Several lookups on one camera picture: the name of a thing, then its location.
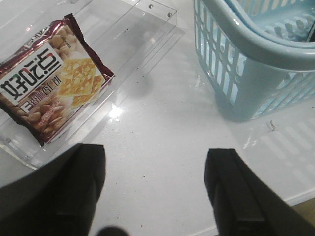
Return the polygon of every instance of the plastic basket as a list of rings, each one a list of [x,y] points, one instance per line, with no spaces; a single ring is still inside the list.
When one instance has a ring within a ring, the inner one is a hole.
[[[313,0],[195,0],[199,62],[234,118],[250,119],[315,94]]]

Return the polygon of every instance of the white tabletop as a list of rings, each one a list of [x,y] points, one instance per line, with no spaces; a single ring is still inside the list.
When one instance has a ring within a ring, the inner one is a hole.
[[[90,134],[70,142],[106,150],[90,235],[109,225],[130,236],[216,235],[203,182],[209,148],[235,148],[290,205],[315,197],[315,100],[230,121],[195,53],[193,1],[163,2],[178,10],[179,41],[149,73],[136,69],[81,127]]]

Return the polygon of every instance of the cookie package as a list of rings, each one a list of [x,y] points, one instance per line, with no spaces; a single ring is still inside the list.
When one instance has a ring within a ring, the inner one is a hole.
[[[0,63],[0,108],[44,145],[95,102],[113,77],[69,14]]]

